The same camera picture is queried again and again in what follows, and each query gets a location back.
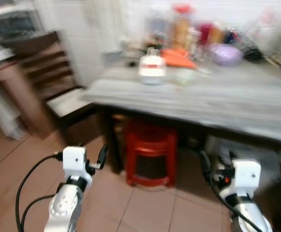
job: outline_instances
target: red plastic stool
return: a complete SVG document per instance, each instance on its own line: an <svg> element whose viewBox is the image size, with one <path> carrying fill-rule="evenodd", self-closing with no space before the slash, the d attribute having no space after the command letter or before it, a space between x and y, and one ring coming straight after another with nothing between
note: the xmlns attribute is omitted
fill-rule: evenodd
<svg viewBox="0 0 281 232"><path fill-rule="evenodd" d="M149 187L173 186L176 178L176 132L142 121L130 120L125 136L127 142L126 182L131 186L134 184ZM137 156L166 156L167 176L159 179L138 176L135 173Z"/></svg>

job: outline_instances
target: electrical cord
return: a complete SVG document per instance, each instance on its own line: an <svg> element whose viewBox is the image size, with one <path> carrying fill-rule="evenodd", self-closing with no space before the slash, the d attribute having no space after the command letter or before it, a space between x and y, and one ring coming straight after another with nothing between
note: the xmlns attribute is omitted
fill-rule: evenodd
<svg viewBox="0 0 281 232"><path fill-rule="evenodd" d="M246 218L241 212L239 212L238 210L236 210L235 208L233 208L229 203L226 202L226 200L224 200L219 193L217 192L217 190L214 188L214 184L213 184L213 175L214 174L219 174L217 171L215 172L211 172L210 173L210 178L209 178L209 183L210 183L210 187L214 193L214 195L216 195L216 197L220 200L220 202L222 202L230 211L232 211L234 214L238 215L239 217L241 217L243 220L245 220L249 225L251 225L253 227L253 229L255 229L257 232L263 232L260 228L258 228L252 221L250 221L248 218Z"/></svg>
<svg viewBox="0 0 281 232"><path fill-rule="evenodd" d="M30 210L30 208L35 204L37 203L38 201L41 201L41 200L44 200L44 199L48 199L48 198L52 198L54 197L55 194L52 194L52 195L46 195L46 196L43 196L43 197L39 197L37 199L35 199L34 201L32 201L31 203L29 203L29 205L25 208L24 212L23 212L23 216L22 216L22 220L21 220L21 229L22 231L24 231L24 223L25 223L25 218L26 218L26 215L28 214L28 211Z"/></svg>
<svg viewBox="0 0 281 232"><path fill-rule="evenodd" d="M52 158L56 158L56 159L60 159L62 156L62 153L57 153L57 154L54 154L52 156L47 156L43 159L41 159L38 163L36 163L32 168L31 170L26 174L26 176L24 177L24 179L22 180L19 188L18 188L18 191L16 193L16 199L15 199L15 219L16 219L16 226L18 228L18 231L19 232L24 232L22 230L22 227L21 227L21 222L20 222L20 213L19 213L19 202L20 202L20 193L21 193L21 190L23 188L23 185L24 183L27 181L28 177L32 174L32 172L44 161L48 160L48 159L52 159Z"/></svg>

